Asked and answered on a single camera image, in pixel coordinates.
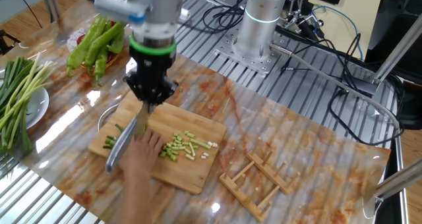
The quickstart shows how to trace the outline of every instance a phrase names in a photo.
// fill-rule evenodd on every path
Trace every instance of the human hand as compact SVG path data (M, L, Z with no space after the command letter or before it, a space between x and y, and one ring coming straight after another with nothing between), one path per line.
M120 160L120 167L126 177L149 175L163 146L163 138L158 132L146 129L140 140L132 138L126 152Z

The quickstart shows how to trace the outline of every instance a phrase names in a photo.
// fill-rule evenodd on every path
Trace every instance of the metal grid table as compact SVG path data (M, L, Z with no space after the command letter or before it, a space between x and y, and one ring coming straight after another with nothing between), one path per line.
M213 7L211 0L183 0L183 7L191 12L191 24L204 28L200 21L204 11ZM276 66L267 75L261 75L237 64L215 52L219 47L220 34L205 34L188 27L181 27L176 34L177 50L196 62L262 94L282 105L316 121L339 134L351 138L347 131L329 114L327 104L337 87L311 71L284 71L280 68L287 58L280 57ZM281 36L281 46L295 51L304 44ZM299 54L314 67L333 76L340 76L342 66L335 54L312 47ZM292 60L290 67L304 68ZM350 64L351 73L368 80L372 72ZM397 110L394 90L388 83L381 84L374 100L391 111ZM363 140L376 142L391 137L393 126L382 114L367 103L345 96L333 103L335 112ZM381 145L391 148L391 143ZM403 167L400 139L396 140L398 167ZM12 157L6 157L7 166L0 169L0 223L103 223L95 215L75 203L60 190L29 170ZM402 223L407 221L405 192L400 194Z

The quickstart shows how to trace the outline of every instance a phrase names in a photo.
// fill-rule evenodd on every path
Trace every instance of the wooden plate holder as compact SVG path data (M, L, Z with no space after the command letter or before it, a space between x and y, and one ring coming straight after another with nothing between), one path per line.
M227 166L226 172L220 176L219 180L224 184L224 186L241 202L241 204L248 209L248 211L258 220L259 222L263 222L266 219L266 212L270 209L272 202L270 199L277 193L280 189L284 194L288 195L291 191L293 191L293 185L297 182L298 178L300 177L300 172L297 172L296 176L293 180L288 184L284 181L280 176L280 172L282 169L287 165L287 162L283 162L282 165L277 169L273 170L271 166L267 164L268 160L272 155L272 151L269 151L264 160L259 158L259 156L255 153L256 149L258 148L258 144L255 145L252 151L250 151L246 157L248 157L251 162L243 168L234 178L230 178L228 173L230 171L232 162L229 163ZM276 187L258 204L256 205L253 202L254 197L258 195L260 192L259 188L256 187L253 190L251 196L246 195L240 188L245 182L245 172L249 170L253 165L258 167L258 169L264 173Z

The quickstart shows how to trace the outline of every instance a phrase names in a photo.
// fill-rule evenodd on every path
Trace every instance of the finger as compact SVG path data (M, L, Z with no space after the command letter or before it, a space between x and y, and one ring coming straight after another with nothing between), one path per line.
M161 148L163 146L163 143L164 143L164 139L163 138L160 138L158 140L158 142L156 143L156 146L154 148L154 155L158 155L159 154L159 152L161 151Z
M144 133L144 136L142 137L142 141L141 142L147 144L148 141L151 138L151 133L152 133L152 131L149 128L147 128L146 131L145 131L145 133Z
M159 137L160 137L160 134L158 132L153 132L152 133L152 136L151 136L151 139L150 139L150 142L149 142L149 145L152 148L154 148L154 146L156 145Z

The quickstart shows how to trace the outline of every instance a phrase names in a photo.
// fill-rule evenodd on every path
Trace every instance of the wooden floor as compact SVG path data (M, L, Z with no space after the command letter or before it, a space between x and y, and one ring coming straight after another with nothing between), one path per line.
M62 12L66 11L76 0L58 0ZM32 7L42 26L47 26L50 19L45 9L44 2ZM40 29L35 18L29 10L0 25L0 30L23 41L26 37ZM422 157L422 130L407 130L402 136L402 151L404 165L407 166L419 157ZM412 224L419 224L422 220L422 181L407 189L407 206L409 209L409 220Z

